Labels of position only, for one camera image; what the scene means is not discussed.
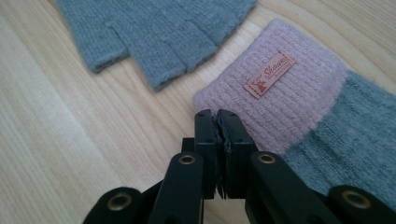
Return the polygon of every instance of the pink knit cuff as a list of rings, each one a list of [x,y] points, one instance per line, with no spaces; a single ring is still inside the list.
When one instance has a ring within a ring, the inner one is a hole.
[[[296,64],[256,99],[244,85],[280,51]],[[193,102],[197,111],[235,112],[260,150],[284,154],[330,110],[346,76],[333,53],[274,20],[215,81],[194,95]]]

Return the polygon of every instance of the clamp jaw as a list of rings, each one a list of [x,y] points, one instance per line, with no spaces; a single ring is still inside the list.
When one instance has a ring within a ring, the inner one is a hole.
[[[143,193],[109,191],[84,223],[203,223],[204,200],[216,189],[223,199],[246,199],[250,223],[396,223],[396,213],[362,189],[313,191],[279,156],[259,151],[235,113],[217,118],[197,113],[195,137],[183,139],[163,181]]]

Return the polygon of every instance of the brand label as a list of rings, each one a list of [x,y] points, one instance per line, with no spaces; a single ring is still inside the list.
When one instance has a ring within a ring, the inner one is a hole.
[[[254,97],[260,99],[295,63],[289,55],[280,51],[244,87]]]

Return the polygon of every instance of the light wood surface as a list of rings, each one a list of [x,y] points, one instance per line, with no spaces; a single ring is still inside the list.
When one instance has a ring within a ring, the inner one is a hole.
[[[274,18],[396,93],[391,0],[261,0],[210,61],[159,93],[132,58],[89,73],[53,0],[0,0],[0,223],[81,223],[105,192],[160,181],[193,137],[191,97]],[[244,201],[205,202],[205,223],[248,223]]]

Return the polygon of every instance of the wooden table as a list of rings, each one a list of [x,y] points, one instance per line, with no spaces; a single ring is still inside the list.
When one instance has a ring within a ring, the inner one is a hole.
[[[192,137],[191,97],[274,18],[396,93],[396,2],[259,1],[219,52],[153,93],[134,59],[87,71],[53,0],[0,2],[0,223],[81,223],[119,186],[148,189]],[[205,223],[248,223],[244,201],[205,203]]]

